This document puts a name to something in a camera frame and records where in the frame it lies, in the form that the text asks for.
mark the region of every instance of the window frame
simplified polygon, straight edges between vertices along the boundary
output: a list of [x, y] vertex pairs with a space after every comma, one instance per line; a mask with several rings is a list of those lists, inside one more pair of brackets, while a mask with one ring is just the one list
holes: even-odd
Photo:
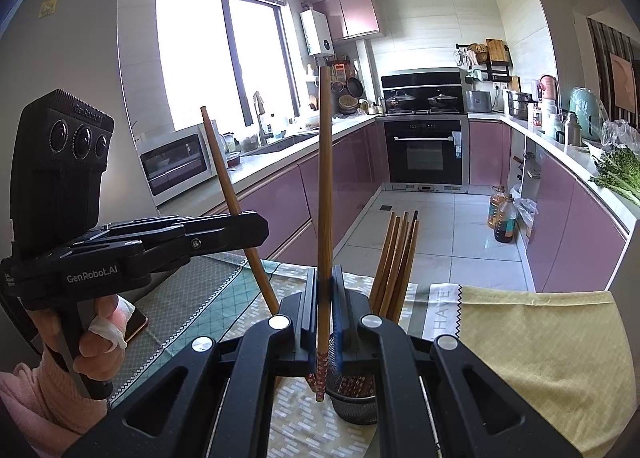
[[[280, 40], [280, 49], [282, 50], [282, 57], [285, 66], [285, 72], [287, 73], [287, 82], [289, 83], [289, 94], [291, 98], [291, 105], [293, 107], [293, 114], [295, 117], [300, 116], [300, 99], [298, 98], [298, 92], [296, 90], [296, 84], [293, 77], [293, 64], [287, 47], [287, 39], [284, 32], [284, 24], [282, 22], [282, 12], [279, 6], [272, 5], [265, 1], [260, 0], [241, 0], [254, 3], [255, 5], [268, 6], [273, 10], [273, 15], [276, 22], [276, 29], [278, 31], [278, 39]], [[234, 31], [233, 22], [231, 19], [231, 9], [229, 7], [229, 0], [221, 0], [222, 2], [222, 15], [225, 21], [226, 41], [229, 46], [229, 53], [231, 56], [231, 66], [234, 70], [234, 79], [236, 80], [236, 88], [238, 89], [238, 97], [240, 99], [240, 108], [242, 110], [242, 118], [244, 118], [245, 127], [249, 127], [254, 123], [254, 118], [251, 113], [251, 106], [249, 99], [246, 96], [246, 89], [244, 88], [244, 79], [242, 78], [242, 67], [240, 66], [240, 58], [238, 57], [238, 46], [236, 45], [236, 34]]]

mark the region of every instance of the cooking oil bottle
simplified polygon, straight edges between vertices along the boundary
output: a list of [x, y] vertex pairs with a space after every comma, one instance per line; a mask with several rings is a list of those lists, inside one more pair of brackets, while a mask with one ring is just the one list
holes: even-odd
[[491, 196], [489, 200], [489, 214], [486, 218], [486, 224], [492, 229], [495, 227], [495, 217], [498, 213], [498, 207], [504, 202], [504, 186], [494, 187], [496, 192]]
[[504, 202], [498, 207], [495, 217], [494, 238], [501, 243], [509, 243], [513, 239], [516, 229], [518, 210], [513, 204], [513, 196], [505, 194]]

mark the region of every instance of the oven door handle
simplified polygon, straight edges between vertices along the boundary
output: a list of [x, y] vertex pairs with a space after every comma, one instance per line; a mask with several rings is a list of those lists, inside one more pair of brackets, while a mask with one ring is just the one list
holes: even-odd
[[421, 137], [398, 138], [397, 136], [395, 136], [394, 140], [396, 140], [398, 142], [405, 142], [405, 141], [409, 141], [409, 140], [442, 140], [442, 141], [447, 140], [449, 142], [453, 142], [453, 137], [452, 136], [446, 136], [444, 138], [421, 138]]

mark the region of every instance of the smartphone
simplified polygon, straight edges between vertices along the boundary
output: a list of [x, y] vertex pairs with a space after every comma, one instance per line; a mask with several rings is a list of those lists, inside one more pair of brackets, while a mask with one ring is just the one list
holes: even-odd
[[129, 344], [130, 340], [145, 329], [145, 326], [149, 324], [149, 319], [138, 308], [133, 311], [129, 322], [127, 322], [127, 329], [124, 333], [124, 340]]

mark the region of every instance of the pink sleeve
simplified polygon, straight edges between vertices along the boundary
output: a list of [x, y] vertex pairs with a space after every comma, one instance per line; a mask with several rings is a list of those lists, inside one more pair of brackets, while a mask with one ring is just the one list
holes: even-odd
[[106, 403], [82, 398], [48, 351], [35, 370], [18, 364], [12, 374], [0, 373], [0, 400], [31, 446], [47, 458], [59, 457], [106, 414]]

